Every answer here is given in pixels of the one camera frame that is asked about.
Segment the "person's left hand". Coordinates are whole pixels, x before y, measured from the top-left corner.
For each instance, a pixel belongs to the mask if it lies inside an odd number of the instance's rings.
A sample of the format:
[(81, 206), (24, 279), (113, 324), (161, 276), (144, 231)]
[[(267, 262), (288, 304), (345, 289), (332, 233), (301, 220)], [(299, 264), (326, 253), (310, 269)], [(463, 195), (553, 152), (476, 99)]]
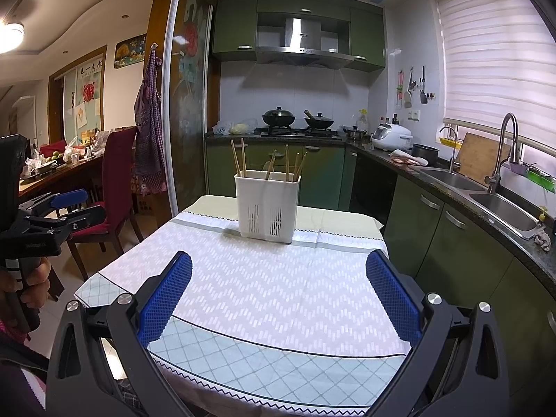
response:
[(41, 257), (22, 279), (1, 268), (1, 326), (8, 332), (28, 334), (40, 325), (39, 310), (48, 298), (50, 261)]

